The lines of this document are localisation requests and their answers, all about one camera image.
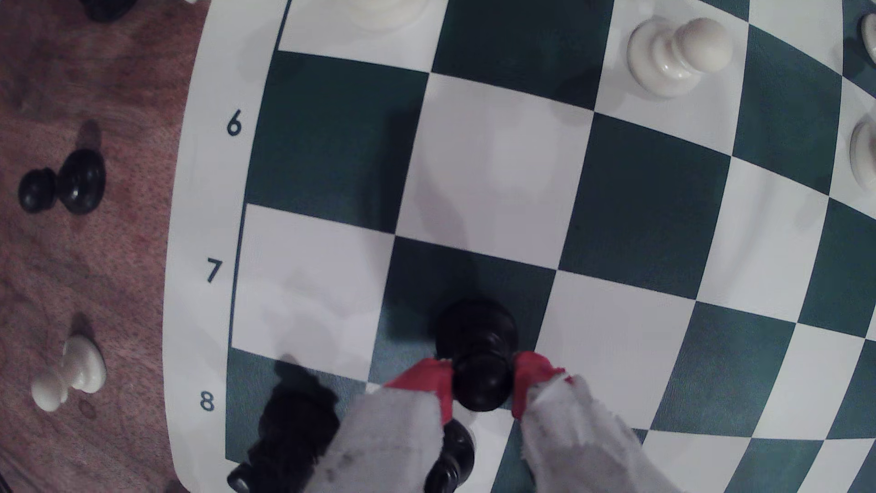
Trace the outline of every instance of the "white square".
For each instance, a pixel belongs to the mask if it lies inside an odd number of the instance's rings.
[[[231,345],[367,381],[393,236],[248,204]]]
[[[751,0],[748,22],[843,73],[841,0]]]
[[[558,271],[536,351],[583,376],[593,396],[647,430],[688,330],[694,300]]]
[[[851,173],[849,142],[855,126],[863,119],[876,122],[876,99],[863,89],[843,78],[843,92],[839,103],[837,153],[833,160],[830,196],[839,202],[876,218],[876,193],[858,185]]]
[[[696,299],[796,322],[828,197],[732,158]]]
[[[696,493],[724,493],[749,440],[652,430],[642,449],[678,488]]]
[[[873,439],[825,440],[797,493],[848,491],[872,445]]]
[[[457,401],[453,402],[453,417],[469,429],[475,442],[475,468],[456,493],[491,491],[498,467],[502,463],[514,417],[505,409],[469,411]]]
[[[556,268],[592,122],[569,104],[431,74],[397,234]]]
[[[864,339],[797,324],[754,438],[827,438]]]
[[[447,1],[429,0],[422,15],[399,29],[366,31],[338,0],[294,0],[279,49],[429,72]]]
[[[701,17],[716,20],[733,39],[730,65],[716,74],[705,75],[684,96],[663,99],[647,92],[632,78],[626,64],[626,48],[636,27],[655,17],[678,25]],[[607,43],[596,111],[732,154],[742,98],[748,23],[699,0],[615,0]]]

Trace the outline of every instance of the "captured chess piece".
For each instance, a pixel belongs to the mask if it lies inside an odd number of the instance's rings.
[[[137,0],[80,0],[85,15],[95,22],[112,22],[128,13]]]
[[[865,118],[855,126],[849,143],[851,172],[862,189],[876,190],[876,124]]]
[[[53,412],[67,401],[69,388],[94,394],[103,387],[107,370],[97,346],[85,336],[67,339],[57,368],[48,368],[31,383],[33,402],[43,410]]]
[[[57,175],[51,169],[34,169],[18,185],[18,203],[27,212],[52,208],[59,199],[73,214],[88,214],[103,199],[106,168],[103,157],[90,149],[73,151]]]

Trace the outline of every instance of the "number 6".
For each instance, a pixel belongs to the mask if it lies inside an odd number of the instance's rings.
[[[231,117],[231,121],[228,122],[228,127],[226,127],[226,130],[228,130],[228,135],[230,135],[231,137],[237,136],[240,133],[240,131],[244,129],[240,125],[240,121],[237,120],[237,117],[239,117],[239,116],[240,116],[240,110],[237,110],[237,112],[234,114],[234,116]]]

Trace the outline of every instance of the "green square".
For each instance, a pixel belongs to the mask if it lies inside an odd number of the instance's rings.
[[[849,493],[872,493],[873,485],[876,484],[876,442],[870,447],[870,453],[864,459],[864,464],[858,470],[855,481],[849,488]]]
[[[705,3],[730,12],[742,20],[748,20],[748,0],[703,0]]]
[[[247,202],[395,232],[427,79],[403,68],[275,53]]]
[[[369,382],[385,383],[434,356],[431,324],[452,303],[487,297],[514,316],[519,349],[534,350],[555,271],[397,237],[386,277]]]
[[[831,199],[800,323],[864,337],[876,306],[876,219]]]
[[[651,429],[752,436],[794,326],[697,303]]]
[[[841,79],[750,25],[733,155],[829,193]]]
[[[597,114],[560,269],[696,298],[730,156]]]
[[[829,439],[876,438],[876,341],[864,341]]]
[[[821,440],[752,439],[724,492],[795,493],[821,445]]]
[[[491,493],[535,493],[533,473],[523,460],[523,432],[519,421],[514,421],[511,427]]]
[[[843,0],[843,77],[876,97],[876,64],[861,37],[861,19],[873,13],[872,0]]]
[[[648,436],[648,430],[639,430],[639,429],[633,428],[632,432],[633,432],[633,434],[636,435],[636,438],[639,439],[640,444],[645,443],[645,439]]]
[[[432,71],[593,109],[613,0],[450,0]]]
[[[365,392],[365,382],[272,360],[234,347],[228,349],[226,379],[225,458],[238,463],[247,460],[246,451],[258,440],[258,420],[275,387],[313,393],[317,391],[318,383],[337,396],[335,413],[339,419],[347,413],[353,397]]]

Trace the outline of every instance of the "chess piece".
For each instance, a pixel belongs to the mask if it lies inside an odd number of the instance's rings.
[[[90,149],[73,151],[55,175],[51,169],[34,169],[18,185],[18,203],[28,212],[49,209],[58,198],[73,214],[88,214],[103,199],[106,168],[103,157]]]
[[[353,24],[368,31],[389,31],[413,22],[429,0],[343,0]]]
[[[31,214],[51,209],[55,202],[55,174],[49,168],[28,171],[18,184],[18,203]]]
[[[451,419],[444,426],[444,445],[426,476],[424,493],[453,493],[475,468],[475,444],[462,423]]]
[[[80,0],[80,2],[89,19],[107,23],[118,20],[128,13],[137,0]]]
[[[247,452],[249,462],[228,475],[228,485],[234,491],[304,490],[316,461],[326,453],[341,425],[334,409],[335,394],[318,383],[311,390],[282,385],[274,389],[258,421],[258,441]]]
[[[869,119],[855,126],[849,143],[849,161],[855,180],[862,189],[876,190],[876,128]]]
[[[870,60],[876,63],[876,14],[867,14],[861,19],[861,38]]]
[[[463,300],[436,321],[440,359],[453,360],[453,395],[472,411],[492,411],[511,395],[517,326],[502,305]]]
[[[97,346],[86,337],[75,335],[64,343],[60,365],[33,379],[31,395],[41,410],[53,412],[67,401],[70,387],[94,394],[106,379],[107,370]]]
[[[647,20],[632,32],[626,51],[639,85],[662,97],[687,93],[703,75],[726,67],[732,56],[730,34],[710,18],[696,18],[681,27]]]

